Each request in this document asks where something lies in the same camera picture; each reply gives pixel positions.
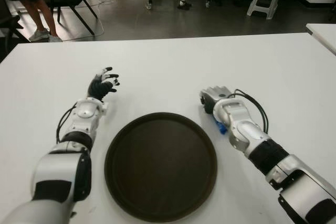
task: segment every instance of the sneaker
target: sneaker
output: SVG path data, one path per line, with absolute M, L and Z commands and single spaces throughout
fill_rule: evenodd
M 31 42 L 35 42 L 41 39 L 47 39 L 49 38 L 49 32 L 46 28 L 44 28 L 44 31 L 36 30 L 34 34 L 29 38 Z
M 63 40 L 60 37 L 50 35 L 49 42 L 63 42 Z

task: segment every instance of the chair leg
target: chair leg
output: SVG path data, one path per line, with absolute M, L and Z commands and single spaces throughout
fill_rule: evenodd
M 13 30 L 13 33 L 19 37 L 20 39 L 24 40 L 26 43 L 30 43 L 30 41 L 28 39 L 26 39 L 25 36 L 23 36 L 17 29 Z
M 95 18 L 97 17 L 97 14 L 92 10 L 91 6 L 89 5 L 89 3 L 86 0 L 83 0 L 84 3 L 86 4 L 86 6 L 90 9 L 90 11 L 92 12 L 92 14 L 94 15 Z
M 59 21 L 60 21 L 60 18 L 61 18 L 61 7 L 58 6 L 58 8 L 57 8 L 57 22 L 58 22 L 58 23 L 59 23 Z
M 79 13 L 76 11 L 76 9 L 73 6 L 70 6 L 71 10 L 76 14 L 76 16 L 79 18 L 80 21 L 82 21 L 83 25 L 85 25 L 85 27 L 89 30 L 89 32 L 92 35 L 95 35 L 94 32 L 91 30 L 91 28 L 88 26 L 88 24 L 86 24 L 86 22 L 84 21 L 84 19 L 79 15 Z
M 6 55 L 9 54 L 9 42 L 12 41 L 12 37 L 13 37 L 13 28 L 10 28 L 9 31 L 8 31 L 8 34 L 6 36 L 6 39 L 5 39 L 5 52 L 6 52 Z

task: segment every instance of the blue object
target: blue object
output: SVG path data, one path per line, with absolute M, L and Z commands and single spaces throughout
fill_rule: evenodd
M 215 117 L 214 117 L 214 120 L 215 120 L 215 122 L 216 122 L 216 124 L 217 124 L 217 127 L 218 127 L 220 133 L 222 133 L 222 134 L 224 135 L 224 134 L 227 132 L 227 128 L 225 127 L 225 125 L 224 125 L 223 123 L 217 121 L 217 120 L 215 119 Z

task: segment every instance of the black joint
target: black joint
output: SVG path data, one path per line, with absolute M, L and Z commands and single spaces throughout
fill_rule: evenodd
M 75 187 L 73 191 L 74 202 L 85 200 L 91 191 L 91 158 L 82 154 L 77 165 Z
M 273 167 L 288 155 L 280 145 L 269 139 L 259 144 L 248 158 L 258 170 L 267 175 Z
M 336 204 L 331 199 L 317 203 L 306 215 L 309 224 L 325 224 L 336 216 Z
M 36 183 L 32 200 L 49 199 L 64 202 L 69 197 L 71 182 L 65 180 L 45 180 Z
M 89 151 L 92 149 L 93 142 L 91 137 L 88 134 L 85 134 L 80 131 L 72 131 L 66 134 L 62 140 L 62 142 L 76 142 L 84 145 Z

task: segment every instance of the robot finger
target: robot finger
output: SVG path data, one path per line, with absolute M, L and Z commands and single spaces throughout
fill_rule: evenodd
M 107 78 L 118 78 L 119 75 L 118 74 L 104 74 L 102 77 L 101 77 L 101 80 L 106 80 Z

